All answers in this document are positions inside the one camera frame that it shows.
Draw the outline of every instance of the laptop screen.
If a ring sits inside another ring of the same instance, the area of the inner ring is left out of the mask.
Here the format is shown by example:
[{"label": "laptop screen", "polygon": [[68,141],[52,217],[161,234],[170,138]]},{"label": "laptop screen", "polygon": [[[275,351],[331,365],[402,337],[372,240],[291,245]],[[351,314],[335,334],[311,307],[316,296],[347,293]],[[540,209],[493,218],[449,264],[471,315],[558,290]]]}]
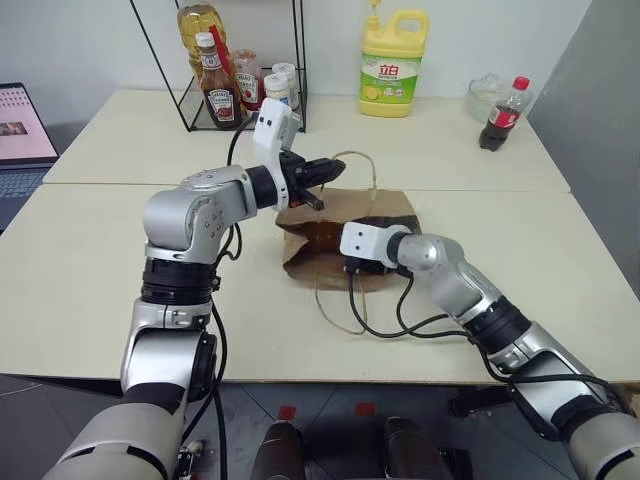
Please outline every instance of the laptop screen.
[{"label": "laptop screen", "polygon": [[24,86],[0,85],[0,168],[53,163],[57,157]]}]

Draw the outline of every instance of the white bottle cap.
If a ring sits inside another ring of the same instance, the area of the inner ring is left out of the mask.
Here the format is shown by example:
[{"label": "white bottle cap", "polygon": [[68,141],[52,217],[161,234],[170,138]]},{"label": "white bottle cap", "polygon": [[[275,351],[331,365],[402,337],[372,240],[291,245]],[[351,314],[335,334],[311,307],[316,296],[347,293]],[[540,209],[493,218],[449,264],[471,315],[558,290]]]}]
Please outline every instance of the white bottle cap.
[{"label": "white bottle cap", "polygon": [[289,80],[282,73],[272,73],[264,77],[264,88],[273,92],[289,89]]},{"label": "white bottle cap", "polygon": [[196,45],[199,47],[215,47],[216,42],[213,39],[213,35],[209,32],[199,32],[196,33]]},{"label": "white bottle cap", "polygon": [[285,74],[288,80],[295,79],[296,76],[296,67],[292,63],[276,63],[271,70]]}]

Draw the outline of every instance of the silver robot arm segment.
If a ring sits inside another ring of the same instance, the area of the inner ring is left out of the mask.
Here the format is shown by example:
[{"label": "silver robot arm segment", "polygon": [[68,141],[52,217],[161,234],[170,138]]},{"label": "silver robot arm segment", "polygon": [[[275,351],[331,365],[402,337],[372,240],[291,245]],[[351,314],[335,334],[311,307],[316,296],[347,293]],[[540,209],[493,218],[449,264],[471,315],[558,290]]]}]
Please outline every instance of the silver robot arm segment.
[{"label": "silver robot arm segment", "polygon": [[330,182],[339,160],[289,151],[299,117],[266,99],[254,133],[261,166],[228,166],[154,195],[144,213],[146,264],[121,365],[123,399],[94,417],[46,480],[170,480],[188,402],[212,385],[216,337],[207,332],[222,236],[258,209],[297,206]]},{"label": "silver robot arm segment", "polygon": [[[412,235],[348,223],[344,255],[399,265],[419,277],[440,308],[463,327],[489,361],[514,379],[593,375],[555,338],[527,319],[464,257],[462,247],[437,235]],[[567,380],[510,385],[520,411],[543,437],[562,440],[582,479],[640,478],[640,422],[610,405],[600,385]]]}]

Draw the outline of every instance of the red bottle cap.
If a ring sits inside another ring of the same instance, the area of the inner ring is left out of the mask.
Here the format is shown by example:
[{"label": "red bottle cap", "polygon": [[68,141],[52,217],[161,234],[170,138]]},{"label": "red bottle cap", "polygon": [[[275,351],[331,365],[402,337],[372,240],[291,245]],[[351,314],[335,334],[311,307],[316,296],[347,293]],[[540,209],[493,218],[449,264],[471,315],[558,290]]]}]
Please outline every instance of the red bottle cap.
[{"label": "red bottle cap", "polygon": [[518,90],[526,90],[529,87],[530,80],[527,77],[516,77],[513,81],[513,88]]}]

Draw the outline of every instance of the paper bag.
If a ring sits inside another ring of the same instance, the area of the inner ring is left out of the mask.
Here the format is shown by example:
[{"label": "paper bag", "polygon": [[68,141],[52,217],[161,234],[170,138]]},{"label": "paper bag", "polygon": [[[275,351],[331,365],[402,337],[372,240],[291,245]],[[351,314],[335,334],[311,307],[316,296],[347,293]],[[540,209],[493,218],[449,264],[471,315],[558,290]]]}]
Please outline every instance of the paper bag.
[{"label": "paper bag", "polygon": [[[276,225],[285,230],[282,267],[303,286],[347,289],[344,256],[339,249],[342,227],[347,222],[363,221],[380,227],[402,224],[420,233],[418,217],[404,192],[335,188],[312,192],[324,200],[324,210],[318,212],[303,205],[284,210],[276,218]],[[386,269],[375,265],[379,272],[361,271],[366,291],[377,290],[386,281]]]}]

